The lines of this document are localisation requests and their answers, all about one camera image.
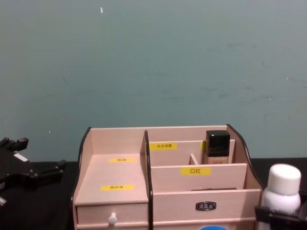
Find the black surface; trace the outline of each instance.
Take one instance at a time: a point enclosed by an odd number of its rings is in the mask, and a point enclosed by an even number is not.
[[[294,165],[302,172],[301,190],[307,191],[307,158],[251,159],[254,170],[266,185],[269,169],[276,163]],[[37,162],[42,168],[54,162]],[[0,207],[0,230],[66,230],[73,229],[70,198],[77,177],[77,162],[68,162],[61,183],[50,184],[34,191],[17,187],[0,194],[8,201]]]

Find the white knob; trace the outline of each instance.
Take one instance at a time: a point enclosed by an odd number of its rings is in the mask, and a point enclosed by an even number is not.
[[[117,223],[117,217],[116,217],[116,213],[112,212],[111,216],[109,217],[109,219],[107,219],[108,223],[111,225],[114,225]]]

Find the cosmetic organizer box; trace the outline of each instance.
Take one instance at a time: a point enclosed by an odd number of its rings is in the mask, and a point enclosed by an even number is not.
[[[201,164],[208,130],[228,163]],[[88,128],[71,199],[75,230],[255,230],[262,187],[231,126]]]

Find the green wall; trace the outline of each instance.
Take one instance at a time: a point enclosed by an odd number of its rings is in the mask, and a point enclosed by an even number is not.
[[[306,156],[307,1],[3,0],[0,137],[76,160],[88,126],[232,124]]]

